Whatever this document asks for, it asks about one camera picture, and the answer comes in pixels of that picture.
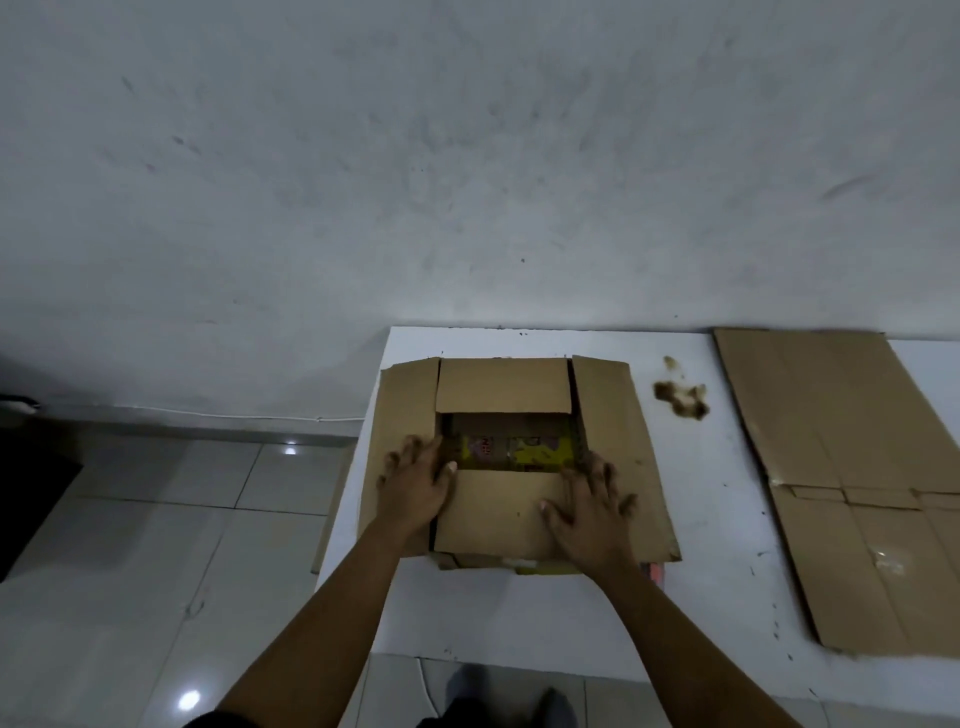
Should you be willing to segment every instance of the white wall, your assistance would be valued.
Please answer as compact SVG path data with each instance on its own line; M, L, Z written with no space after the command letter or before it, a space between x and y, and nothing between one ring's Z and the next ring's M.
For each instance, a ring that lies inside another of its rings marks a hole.
M0 8L0 390L351 415L395 323L960 335L955 0Z

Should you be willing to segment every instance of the foot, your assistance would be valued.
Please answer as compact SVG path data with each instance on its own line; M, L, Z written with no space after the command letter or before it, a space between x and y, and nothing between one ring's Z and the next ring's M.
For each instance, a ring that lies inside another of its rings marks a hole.
M550 688L537 704L530 725L532 728L577 728L577 714L566 695Z
M482 665L464 665L446 683L446 707L458 697L470 697L487 702L490 694L490 675Z

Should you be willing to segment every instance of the white table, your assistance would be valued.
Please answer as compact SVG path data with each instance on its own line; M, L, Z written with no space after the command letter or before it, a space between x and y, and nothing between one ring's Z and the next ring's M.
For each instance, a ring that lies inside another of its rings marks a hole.
M960 343L893 346L960 440ZM667 566L666 592L738 665L774 695L960 716L960 661L847 657L811 639L709 335L393 328L381 368L428 356L572 354L629 362L684 558ZM699 423L653 397L668 354L686 381L707 386L710 413ZM318 586L356 541L375 398L374 388ZM585 577L439 571L425 557L401 561L373 651L647 680L616 614Z

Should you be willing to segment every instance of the forearm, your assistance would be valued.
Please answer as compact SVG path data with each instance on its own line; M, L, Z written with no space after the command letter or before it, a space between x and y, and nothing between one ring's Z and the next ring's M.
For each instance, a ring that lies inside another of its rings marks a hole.
M635 565L597 584L623 620L671 724L797 725Z
M219 709L261 728L335 728L370 654L402 546L372 523Z

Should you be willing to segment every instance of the black object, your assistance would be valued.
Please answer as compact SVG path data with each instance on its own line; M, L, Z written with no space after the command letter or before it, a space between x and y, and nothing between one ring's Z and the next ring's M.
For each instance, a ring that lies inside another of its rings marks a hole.
M0 429L0 581L82 468Z

